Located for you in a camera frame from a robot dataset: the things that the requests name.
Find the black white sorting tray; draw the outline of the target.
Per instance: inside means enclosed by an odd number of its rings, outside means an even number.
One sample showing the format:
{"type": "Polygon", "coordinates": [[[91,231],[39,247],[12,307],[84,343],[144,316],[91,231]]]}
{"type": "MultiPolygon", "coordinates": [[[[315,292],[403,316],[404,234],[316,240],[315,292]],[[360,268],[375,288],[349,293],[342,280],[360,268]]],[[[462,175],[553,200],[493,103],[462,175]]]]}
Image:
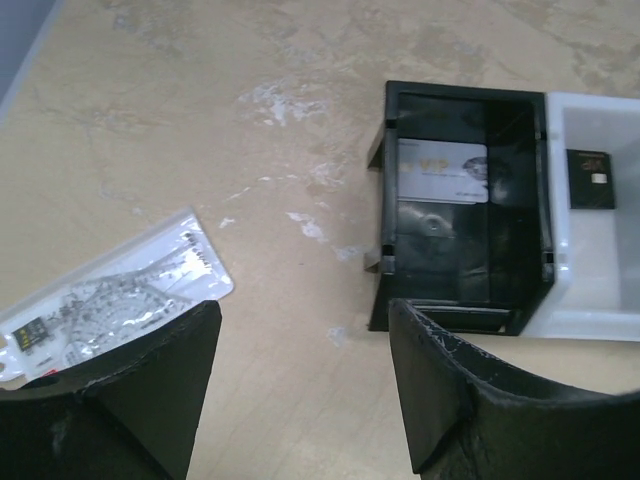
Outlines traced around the black white sorting tray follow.
{"type": "Polygon", "coordinates": [[[370,330],[387,330],[401,299],[454,332],[638,340],[637,100],[389,81],[370,167],[370,330]],[[485,145],[488,201],[400,200],[400,139],[485,145]],[[571,208],[568,149],[611,155],[614,210],[571,208]]]}

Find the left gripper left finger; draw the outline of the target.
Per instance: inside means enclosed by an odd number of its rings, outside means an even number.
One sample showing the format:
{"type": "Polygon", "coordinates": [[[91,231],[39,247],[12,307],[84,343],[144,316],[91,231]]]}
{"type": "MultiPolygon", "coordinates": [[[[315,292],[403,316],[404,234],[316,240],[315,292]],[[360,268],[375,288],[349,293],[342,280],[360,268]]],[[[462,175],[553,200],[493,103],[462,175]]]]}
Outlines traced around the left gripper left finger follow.
{"type": "Polygon", "coordinates": [[[1,393],[4,479],[184,479],[222,314],[204,301],[76,367],[1,393]]]}

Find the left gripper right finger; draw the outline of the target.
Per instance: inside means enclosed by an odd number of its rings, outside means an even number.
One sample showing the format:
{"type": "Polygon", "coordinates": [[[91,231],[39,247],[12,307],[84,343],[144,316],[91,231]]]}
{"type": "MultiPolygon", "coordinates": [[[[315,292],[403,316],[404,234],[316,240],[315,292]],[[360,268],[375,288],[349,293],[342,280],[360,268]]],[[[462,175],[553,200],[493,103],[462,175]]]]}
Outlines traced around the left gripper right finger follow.
{"type": "Polygon", "coordinates": [[[405,300],[389,340],[411,467],[423,479],[636,479],[639,395],[515,367],[405,300]]]}

